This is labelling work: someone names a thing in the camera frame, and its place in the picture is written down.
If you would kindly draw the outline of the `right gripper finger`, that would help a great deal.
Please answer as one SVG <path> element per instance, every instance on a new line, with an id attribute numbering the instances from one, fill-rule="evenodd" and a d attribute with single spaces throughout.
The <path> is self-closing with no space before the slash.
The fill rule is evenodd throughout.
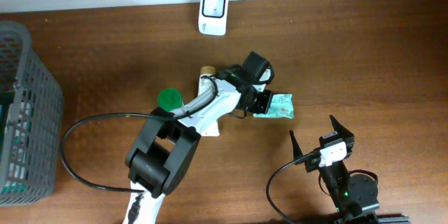
<path id="1" fill-rule="evenodd" d="M 352 138 L 354 134 L 344 127 L 333 115 L 330 115 L 330 120 L 333 129 L 338 133 L 342 139 Z"/>
<path id="2" fill-rule="evenodd" d="M 295 134 L 293 130 L 289 131 L 290 134 L 290 140 L 292 143 L 292 147 L 293 147 L 293 159 L 297 160 L 299 158 L 301 158 L 303 156 L 302 150 L 298 144 L 297 139 L 295 138 Z"/>

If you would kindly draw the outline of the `mint green wipes packet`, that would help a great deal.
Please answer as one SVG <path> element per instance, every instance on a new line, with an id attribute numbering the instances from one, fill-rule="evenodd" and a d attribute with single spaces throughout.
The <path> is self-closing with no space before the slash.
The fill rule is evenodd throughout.
<path id="1" fill-rule="evenodd" d="M 294 119 L 292 94 L 274 94 L 272 103 L 266 113 L 254 113 L 254 118 L 288 118 Z"/>

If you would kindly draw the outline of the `white tube brown cap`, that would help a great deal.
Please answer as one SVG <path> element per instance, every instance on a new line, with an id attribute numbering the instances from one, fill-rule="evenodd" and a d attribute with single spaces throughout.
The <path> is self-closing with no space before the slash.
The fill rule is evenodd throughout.
<path id="1" fill-rule="evenodd" d="M 212 87 L 212 82 L 209 77 L 212 77 L 214 74 L 216 74 L 216 68 L 214 66 L 203 66 L 200 69 L 197 89 L 198 96 Z M 218 121 L 215 120 L 212 122 L 204 131 L 202 131 L 201 135 L 203 137 L 218 137 L 220 135 Z"/>

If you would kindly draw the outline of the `green lid jar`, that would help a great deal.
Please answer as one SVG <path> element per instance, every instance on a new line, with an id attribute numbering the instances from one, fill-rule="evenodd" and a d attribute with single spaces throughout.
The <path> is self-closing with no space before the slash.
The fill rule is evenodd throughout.
<path id="1" fill-rule="evenodd" d="M 175 88 L 162 90 L 157 97 L 157 102 L 159 107 L 166 111 L 172 111 L 183 106 L 181 93 Z"/>

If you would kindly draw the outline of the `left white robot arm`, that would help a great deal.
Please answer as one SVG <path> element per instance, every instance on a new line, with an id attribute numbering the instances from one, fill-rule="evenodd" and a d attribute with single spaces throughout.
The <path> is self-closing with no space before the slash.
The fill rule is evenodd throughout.
<path id="1" fill-rule="evenodd" d="M 271 63 L 250 52 L 243 64 L 233 64 L 205 75 L 205 91 L 172 111 L 160 107 L 150 112 L 129 153 L 132 194 L 125 223 L 154 223 L 163 199 L 183 180 L 200 139 L 210 125 L 234 110 L 266 113 L 274 78 Z"/>

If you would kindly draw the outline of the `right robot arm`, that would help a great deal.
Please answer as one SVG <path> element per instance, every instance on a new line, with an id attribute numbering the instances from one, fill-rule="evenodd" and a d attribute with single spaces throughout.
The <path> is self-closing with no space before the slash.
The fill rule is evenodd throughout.
<path id="1" fill-rule="evenodd" d="M 331 115 L 333 131 L 319 138 L 319 147 L 304 154 L 290 131 L 295 164 L 303 164 L 306 171 L 318 171 L 320 189 L 326 189 L 337 213 L 329 223 L 409 223 L 407 216 L 378 216 L 378 176 L 362 169 L 348 170 L 344 160 L 354 147 L 354 134 Z"/>

